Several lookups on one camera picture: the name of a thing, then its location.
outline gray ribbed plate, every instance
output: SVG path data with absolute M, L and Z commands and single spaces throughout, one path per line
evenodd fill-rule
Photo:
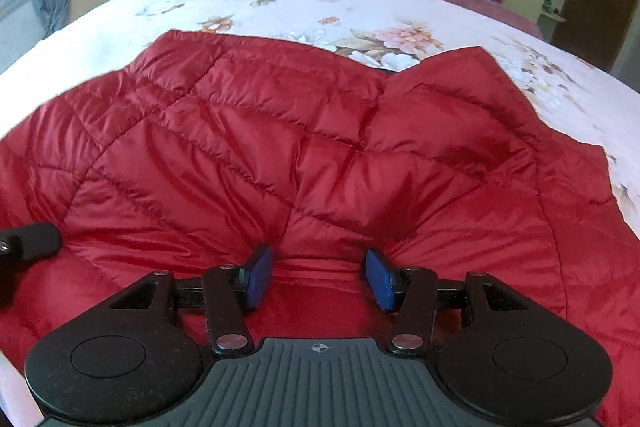
M 55 419 L 43 427 L 63 427 Z M 415 360 L 373 339 L 266 339 L 213 365 L 181 404 L 140 427 L 490 427 L 458 407 Z M 574 427 L 596 427 L 583 420 Z

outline bed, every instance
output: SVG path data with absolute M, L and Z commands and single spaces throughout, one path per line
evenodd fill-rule
M 476 12 L 442 0 L 73 0 L 70 18 L 0 76 L 0 137 L 53 97 L 123 68 L 173 29 L 298 42 L 391 73 L 481 46 L 544 123 L 604 148 L 620 212 L 640 235 L 640 94 Z M 0 396 L 15 427 L 33 427 L 38 412 L 4 359 Z

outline red puffer jacket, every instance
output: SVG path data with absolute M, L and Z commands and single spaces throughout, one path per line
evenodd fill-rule
M 376 246 L 443 278 L 489 271 L 585 330 L 614 362 L 599 418 L 640 425 L 640 248 L 603 151 L 546 127 L 482 49 L 387 76 L 291 42 L 168 33 L 0 143 L 0 229 L 44 220 L 60 254 L 1 275 L 18 367 L 153 269 L 192 277 L 265 241 L 257 340 L 384 334 L 362 282 Z

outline bedsheet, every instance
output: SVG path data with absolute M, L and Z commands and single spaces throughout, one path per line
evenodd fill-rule
M 124 67 L 172 28 L 301 42 L 390 71 L 482 46 L 546 124 L 604 147 L 620 210 L 640 235 L 640 95 L 533 36 L 441 0 L 112 0 L 0 75 L 0 137 L 61 92 Z M 8 381 L 0 378 L 5 399 Z M 18 409 L 17 427 L 31 427 L 33 416 Z

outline shelf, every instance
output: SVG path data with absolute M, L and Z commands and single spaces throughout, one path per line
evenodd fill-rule
M 542 10 L 540 12 L 540 15 L 543 15 L 545 17 L 549 17 L 550 19 L 555 20 L 556 22 L 566 22 L 566 19 L 564 17 L 561 17 L 559 15 L 556 15 L 555 13 L 551 13 L 545 10 Z

